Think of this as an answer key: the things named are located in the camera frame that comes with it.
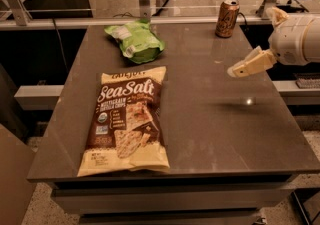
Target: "crumpled green bag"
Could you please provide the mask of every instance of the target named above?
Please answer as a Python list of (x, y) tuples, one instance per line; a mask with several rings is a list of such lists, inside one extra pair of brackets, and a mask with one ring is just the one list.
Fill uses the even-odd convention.
[(137, 64), (155, 60), (165, 47), (165, 43), (150, 31), (150, 23), (145, 20), (107, 26), (104, 31), (116, 39), (123, 56)]

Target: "brown can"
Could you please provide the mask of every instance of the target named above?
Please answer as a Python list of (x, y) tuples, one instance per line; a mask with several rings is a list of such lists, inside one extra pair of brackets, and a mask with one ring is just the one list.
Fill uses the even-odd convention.
[(219, 18), (216, 26), (216, 35), (231, 37), (236, 25), (239, 12), (238, 0), (225, 0), (220, 6)]

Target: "snack bag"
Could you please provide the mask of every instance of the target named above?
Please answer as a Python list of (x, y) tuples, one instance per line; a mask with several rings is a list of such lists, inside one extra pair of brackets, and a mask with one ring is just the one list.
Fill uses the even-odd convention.
[(150, 31), (150, 23), (139, 20), (123, 26), (108, 26), (104, 31), (119, 44), (124, 57), (141, 64), (155, 60), (165, 44)]
[(159, 123), (166, 68), (102, 74), (79, 176), (169, 168)]

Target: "concrete floor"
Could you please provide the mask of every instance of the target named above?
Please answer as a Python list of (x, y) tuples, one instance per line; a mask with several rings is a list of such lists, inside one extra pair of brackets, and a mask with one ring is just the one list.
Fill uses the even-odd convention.
[[(223, 0), (172, 0), (170, 2), (171, 14), (175, 16), (217, 16), (219, 6)], [(263, 0), (239, 0), (241, 11), (245, 15), (254, 15)], [(96, 18), (111, 18), (119, 14), (130, 12), (139, 15), (138, 0), (90, 0), (93, 14)], [(307, 2), (309, 7), (319, 6), (319, 2)], [(320, 118), (319, 116), (296, 117), (297, 122), (320, 159)], [(36, 151), (42, 138), (31, 138), (29, 146)], [(320, 175), (301, 175), (294, 180), (297, 187), (320, 186)], [(72, 225), (78, 224), (77, 215), (69, 215), (50, 199), (50, 188), (43, 183), (37, 184), (29, 208), (22, 225)], [(290, 197), (284, 199), (277, 206), (264, 208), (262, 215), (269, 225), (302, 225), (297, 207)]]

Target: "brown snack bag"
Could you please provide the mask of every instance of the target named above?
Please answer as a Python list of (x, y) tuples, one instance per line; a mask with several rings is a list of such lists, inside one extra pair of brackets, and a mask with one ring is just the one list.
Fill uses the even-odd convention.
[(102, 74), (78, 177), (120, 170), (165, 171), (159, 123), (165, 67)]

